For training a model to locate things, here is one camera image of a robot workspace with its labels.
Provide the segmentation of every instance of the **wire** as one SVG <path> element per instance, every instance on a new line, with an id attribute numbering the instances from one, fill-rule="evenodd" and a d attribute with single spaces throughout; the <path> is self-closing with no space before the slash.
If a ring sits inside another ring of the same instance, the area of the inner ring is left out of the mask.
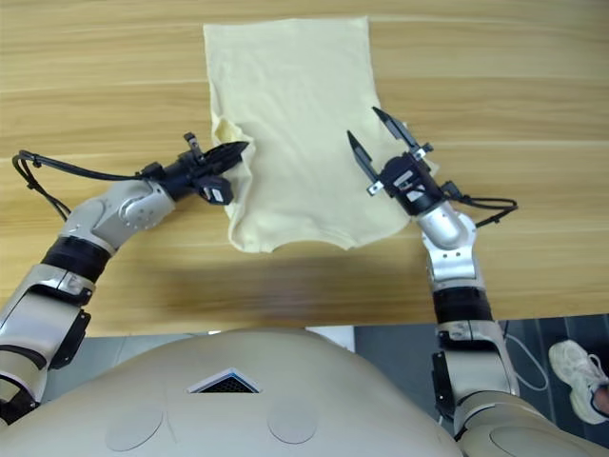
<path id="1" fill-rule="evenodd" d="M 483 219 L 476 223 L 476 228 L 487 226 L 488 224 L 494 222 L 498 224 L 500 219 L 507 216 L 510 212 L 518 209 L 518 202 L 516 200 L 512 200 L 511 198 L 494 198 L 494 197 L 470 197 L 469 195 L 464 195 L 462 198 L 452 198 L 463 205 L 467 205 L 472 208 L 479 209 L 495 209 L 498 210 L 496 214 L 493 214 L 486 219 Z M 504 203 L 505 205 L 486 205 L 485 203 L 480 202 L 497 202 Z"/>
<path id="2" fill-rule="evenodd" d="M 51 167 L 53 169 L 59 169 L 65 173 L 74 174 L 76 176 L 82 176 L 89 179 L 97 179 L 102 181 L 127 181 L 131 179 L 144 179 L 143 175 L 135 174 L 133 176 L 124 176 L 120 174 L 108 174 L 92 169 L 83 169 L 67 162 L 60 160 L 51 159 L 44 155 L 34 154 L 27 150 L 20 150 L 19 153 L 12 157 L 12 165 L 26 181 L 28 189 L 35 190 L 40 193 L 50 203 L 50 205 L 57 211 L 61 218 L 65 221 L 68 219 L 71 213 L 70 209 L 58 198 L 55 198 L 49 194 L 45 188 L 36 180 L 33 172 L 29 169 L 28 162 L 31 162 L 35 168 L 39 169 L 43 165 Z"/>
<path id="3" fill-rule="evenodd" d="M 507 338 L 507 330 L 510 328 L 510 321 L 505 321 L 505 327 L 503 327 L 503 339 Z"/>
<path id="4" fill-rule="evenodd" d="M 478 229 L 490 224 L 491 222 L 498 224 L 501 218 L 518 209 L 518 202 L 511 198 L 470 197 L 469 195 L 463 195 L 457 185 L 455 185 L 455 183 L 452 181 L 446 181 L 441 186 L 441 189 L 444 196 L 454 202 L 459 202 L 472 208 L 492 209 L 498 211 L 498 213 L 479 221 L 479 223 L 476 224 Z"/>
<path id="5" fill-rule="evenodd" d="M 517 337 L 510 335 L 509 333 L 505 334 L 505 341 L 507 342 L 508 340 L 513 341 L 514 343 L 516 343 L 518 346 L 521 347 L 521 349 L 524 351 L 524 353 L 528 356 L 528 358 L 531 360 L 531 362 L 533 362 L 533 364 L 535 365 L 535 367 L 537 367 L 537 369 L 540 371 L 541 376 L 543 377 L 543 386 L 541 387 L 537 387 L 537 386 L 533 386 L 531 383 L 529 383 L 527 380 L 525 380 L 524 378 L 522 378 L 522 376 L 520 376 L 518 374 L 518 372 L 516 372 L 516 377 L 518 378 L 518 380 L 525 386 L 529 387 L 531 390 L 535 390 L 536 392 L 544 392 L 545 390 L 548 389 L 548 387 L 550 386 L 550 380 L 548 379 L 548 375 L 546 374 L 545 370 L 543 369 L 543 367 L 541 366 L 540 362 L 535 358 L 535 356 L 531 353 L 531 351 L 529 350 L 529 348 Z"/>

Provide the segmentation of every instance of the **gray floor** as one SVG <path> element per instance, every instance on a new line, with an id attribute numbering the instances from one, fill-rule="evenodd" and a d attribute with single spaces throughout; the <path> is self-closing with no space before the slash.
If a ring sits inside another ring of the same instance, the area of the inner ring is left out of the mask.
<path id="1" fill-rule="evenodd" d="M 359 354 L 391 379 L 416 405 L 438 418 L 430 374 L 431 354 L 437 350 L 434 330 L 432 325 L 359 327 L 355 328 L 355 345 Z M 509 332 L 527 345 L 550 377 L 550 387 L 545 392 L 521 387 L 521 396 L 562 429 L 609 447 L 609 423 L 588 426 L 575 416 L 568 398 L 569 388 L 551 373 L 546 355 L 552 344 L 572 338 L 608 363 L 607 315 L 511 321 Z M 43 402 L 57 398 L 137 354 L 190 336 L 87 338 L 71 365 L 49 374 Z M 541 385 L 542 378 L 521 349 L 509 343 L 508 350 L 517 371 L 531 384 Z"/>

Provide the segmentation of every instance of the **white sneaker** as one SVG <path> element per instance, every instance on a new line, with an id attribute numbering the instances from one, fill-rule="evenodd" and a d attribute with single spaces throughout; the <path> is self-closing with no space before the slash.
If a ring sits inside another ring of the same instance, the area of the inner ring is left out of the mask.
<path id="1" fill-rule="evenodd" d="M 594 392 L 609 385 L 600 360 L 575 341 L 556 343 L 549 351 L 550 365 L 561 381 L 571 386 L 571 405 L 578 417 L 592 425 L 607 421 L 593 406 Z"/>

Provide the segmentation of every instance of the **wooden table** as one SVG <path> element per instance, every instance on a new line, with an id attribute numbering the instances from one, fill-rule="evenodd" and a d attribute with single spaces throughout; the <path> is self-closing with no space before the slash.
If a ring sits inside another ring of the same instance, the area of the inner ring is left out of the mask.
<path id="1" fill-rule="evenodd" d="M 481 231 L 497 318 L 609 310 L 609 4 L 598 0 L 2 0 L 0 296 L 61 221 L 10 166 L 19 149 L 131 173 L 209 144 L 204 23 L 367 14 L 378 93 L 436 147 L 439 179 L 511 196 Z M 42 169 L 69 206 L 106 183 Z M 100 279 L 89 335 L 431 322 L 414 227 L 352 251 L 243 254 L 196 198 L 129 241 Z"/>

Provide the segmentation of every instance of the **black cable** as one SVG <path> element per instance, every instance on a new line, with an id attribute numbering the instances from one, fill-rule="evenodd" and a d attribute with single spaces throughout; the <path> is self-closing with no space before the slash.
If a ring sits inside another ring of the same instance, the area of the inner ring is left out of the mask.
<path id="1" fill-rule="evenodd" d="M 478 209 L 492 209 L 497 210 L 498 212 L 493 214 L 486 219 L 479 221 L 476 224 L 476 227 L 479 229 L 480 227 L 484 227 L 492 222 L 498 224 L 501 218 L 507 216 L 510 212 L 518 209 L 518 202 L 511 198 L 499 198 L 499 197 L 470 197 L 469 195 L 463 195 L 457 188 L 457 186 L 452 182 L 448 181 L 442 186 L 442 191 L 444 195 L 449 200 L 454 202 L 459 202 L 463 205 L 467 205 L 468 207 L 478 208 Z M 489 203 L 499 203 L 503 205 L 489 205 Z"/>
<path id="2" fill-rule="evenodd" d="M 83 169 L 76 167 L 75 165 L 60 160 L 51 159 L 44 155 L 34 154 L 27 150 L 20 150 L 18 154 L 12 157 L 12 165 L 21 175 L 21 177 L 28 184 L 28 189 L 35 190 L 40 193 L 50 203 L 50 205 L 57 211 L 60 217 L 65 221 L 68 219 L 71 213 L 70 209 L 58 198 L 55 198 L 49 194 L 42 185 L 36 180 L 31 169 L 29 169 L 28 162 L 32 162 L 35 168 L 39 169 L 43 165 L 59 169 L 65 173 L 74 174 L 76 176 L 82 176 L 89 179 L 97 179 L 102 181 L 127 181 L 131 179 L 144 179 L 144 176 L 135 174 L 133 176 L 124 176 L 120 174 L 108 174 L 92 169 Z"/>

